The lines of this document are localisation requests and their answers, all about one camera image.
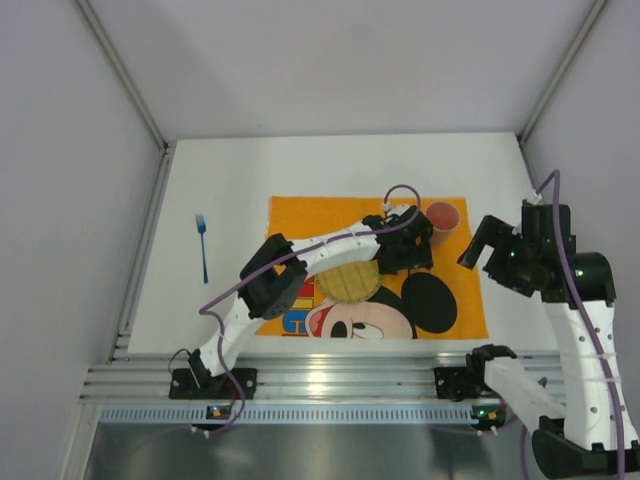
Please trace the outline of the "blue metal fork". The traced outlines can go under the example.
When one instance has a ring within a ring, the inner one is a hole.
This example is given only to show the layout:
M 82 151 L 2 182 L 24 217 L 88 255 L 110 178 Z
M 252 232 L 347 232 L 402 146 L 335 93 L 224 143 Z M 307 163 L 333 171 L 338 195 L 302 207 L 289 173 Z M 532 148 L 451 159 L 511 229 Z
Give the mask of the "blue metal fork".
M 197 232 L 200 237 L 203 283 L 207 284 L 209 282 L 207 259 L 206 259 L 206 247 L 205 247 L 205 234 L 206 234 L 207 228 L 206 228 L 206 222 L 205 222 L 204 216 L 202 214 L 196 214 L 195 222 L 196 222 Z

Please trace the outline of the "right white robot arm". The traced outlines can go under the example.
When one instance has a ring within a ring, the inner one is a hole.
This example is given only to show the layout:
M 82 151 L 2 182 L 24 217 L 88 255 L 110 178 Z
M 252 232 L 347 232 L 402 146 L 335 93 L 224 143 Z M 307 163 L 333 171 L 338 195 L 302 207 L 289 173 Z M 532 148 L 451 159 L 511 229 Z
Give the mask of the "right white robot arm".
M 483 269 L 491 280 L 526 297 L 540 295 L 558 346 L 565 401 L 531 379 L 507 346 L 473 349 L 466 368 L 522 422 L 546 478 L 621 479 L 639 469 L 639 435 L 617 365 L 612 269 L 600 253 L 577 252 L 570 228 L 568 206 L 523 202 L 517 226 L 485 216 L 457 261 L 472 269 L 489 247 Z

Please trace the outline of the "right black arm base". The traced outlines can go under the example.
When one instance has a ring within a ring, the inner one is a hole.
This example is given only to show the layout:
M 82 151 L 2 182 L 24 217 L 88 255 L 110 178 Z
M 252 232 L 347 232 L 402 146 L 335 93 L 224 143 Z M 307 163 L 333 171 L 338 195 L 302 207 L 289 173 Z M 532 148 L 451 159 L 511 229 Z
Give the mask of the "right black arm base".
M 484 372 L 468 367 L 436 367 L 433 371 L 439 400 L 460 402 L 473 399 L 498 399 L 484 381 Z

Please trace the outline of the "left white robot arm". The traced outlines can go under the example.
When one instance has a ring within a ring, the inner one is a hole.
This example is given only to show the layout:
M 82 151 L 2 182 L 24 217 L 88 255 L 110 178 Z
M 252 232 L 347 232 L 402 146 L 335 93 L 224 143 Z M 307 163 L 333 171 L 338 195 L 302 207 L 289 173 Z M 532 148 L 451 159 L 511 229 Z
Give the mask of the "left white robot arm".
M 249 338 L 291 309 L 305 281 L 355 262 L 374 261 L 382 274 L 431 268 L 433 225 L 417 205 L 388 208 L 335 232 L 289 240 L 270 236 L 239 274 L 239 282 L 199 309 L 218 322 L 216 333 L 190 354 L 200 390 L 228 374 Z

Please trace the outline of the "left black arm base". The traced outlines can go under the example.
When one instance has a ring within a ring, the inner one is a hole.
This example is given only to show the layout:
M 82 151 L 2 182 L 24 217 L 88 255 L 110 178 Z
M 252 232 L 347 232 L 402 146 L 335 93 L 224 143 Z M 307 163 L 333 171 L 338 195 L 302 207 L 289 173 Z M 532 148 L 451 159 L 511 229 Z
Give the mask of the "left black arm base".
M 249 400 L 253 399 L 257 387 L 258 370 L 234 368 L 231 373 L 240 384 L 245 397 Z M 200 388 L 189 368 L 178 368 L 172 372 L 169 398 L 171 400 L 240 400 L 240 394 L 225 374 L 211 378 L 205 387 Z

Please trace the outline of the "pink plastic cup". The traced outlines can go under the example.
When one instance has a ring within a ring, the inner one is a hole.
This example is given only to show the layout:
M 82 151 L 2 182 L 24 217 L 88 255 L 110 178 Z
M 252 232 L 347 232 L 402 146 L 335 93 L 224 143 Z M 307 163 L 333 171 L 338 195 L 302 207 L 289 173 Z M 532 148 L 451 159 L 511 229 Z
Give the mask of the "pink plastic cup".
M 444 243 L 460 223 L 459 210 L 449 202 L 432 203 L 426 208 L 425 216 L 433 226 L 431 246 L 434 248 Z

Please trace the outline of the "woven bamboo round plate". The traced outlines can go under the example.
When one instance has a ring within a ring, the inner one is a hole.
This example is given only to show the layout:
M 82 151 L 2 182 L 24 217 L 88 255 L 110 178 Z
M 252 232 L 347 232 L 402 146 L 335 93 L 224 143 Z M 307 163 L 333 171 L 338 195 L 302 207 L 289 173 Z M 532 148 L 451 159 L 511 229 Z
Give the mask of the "woven bamboo round plate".
M 376 261 L 352 262 L 315 276 L 315 283 L 326 299 L 356 304 L 373 297 L 382 285 Z

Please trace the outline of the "blue metal spoon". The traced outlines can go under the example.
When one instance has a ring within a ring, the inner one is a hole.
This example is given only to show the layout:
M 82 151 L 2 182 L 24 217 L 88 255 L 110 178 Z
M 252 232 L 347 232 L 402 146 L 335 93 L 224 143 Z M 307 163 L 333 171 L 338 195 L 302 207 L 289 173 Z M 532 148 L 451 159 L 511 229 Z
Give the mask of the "blue metal spoon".
M 405 301 L 409 301 L 411 299 L 411 287 L 412 287 L 411 277 L 412 277 L 412 270 L 408 269 L 406 279 L 404 280 L 402 285 L 402 298 Z

